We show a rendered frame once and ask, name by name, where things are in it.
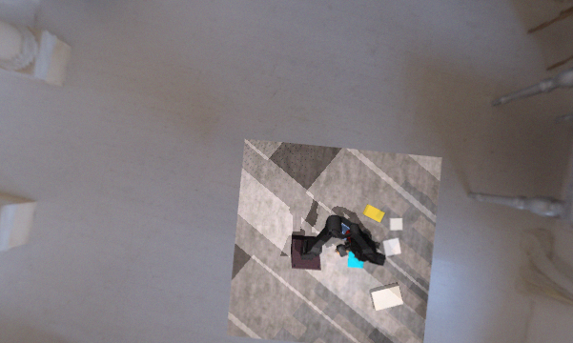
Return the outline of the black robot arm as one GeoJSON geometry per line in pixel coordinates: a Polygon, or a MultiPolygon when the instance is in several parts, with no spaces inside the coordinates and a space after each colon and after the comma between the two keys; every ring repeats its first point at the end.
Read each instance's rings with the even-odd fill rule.
{"type": "Polygon", "coordinates": [[[355,248],[355,253],[352,252],[355,259],[359,262],[369,261],[372,264],[383,265],[385,255],[377,252],[376,243],[366,237],[359,225],[352,223],[343,216],[334,214],[328,216],[325,228],[315,239],[304,240],[303,247],[300,248],[301,260],[313,260],[314,257],[322,254],[322,246],[332,237],[339,239],[354,238],[359,244],[359,247],[355,248]],[[350,229],[350,233],[342,233],[341,223],[350,229]]]}

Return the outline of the yellow rectangular block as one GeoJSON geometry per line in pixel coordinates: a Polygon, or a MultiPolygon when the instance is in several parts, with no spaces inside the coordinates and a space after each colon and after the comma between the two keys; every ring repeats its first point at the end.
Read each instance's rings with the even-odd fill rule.
{"type": "Polygon", "coordinates": [[[385,215],[385,212],[382,212],[382,211],[380,211],[380,210],[367,204],[363,214],[373,218],[374,220],[376,220],[380,223],[381,219],[385,215]]]}

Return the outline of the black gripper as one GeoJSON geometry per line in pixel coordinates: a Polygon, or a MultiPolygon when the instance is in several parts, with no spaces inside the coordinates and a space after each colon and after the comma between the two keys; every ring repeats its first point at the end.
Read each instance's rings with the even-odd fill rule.
{"type": "MultiPolygon", "coordinates": [[[[368,234],[365,233],[365,235],[370,240],[368,234]]],[[[344,256],[348,255],[347,251],[355,253],[355,248],[359,247],[359,244],[357,243],[357,241],[354,238],[350,237],[350,241],[348,239],[346,239],[346,241],[344,242],[345,246],[343,246],[343,244],[340,244],[337,246],[338,253],[339,253],[340,257],[344,257],[344,256]],[[351,241],[351,243],[350,243],[350,241],[351,241]]]]}

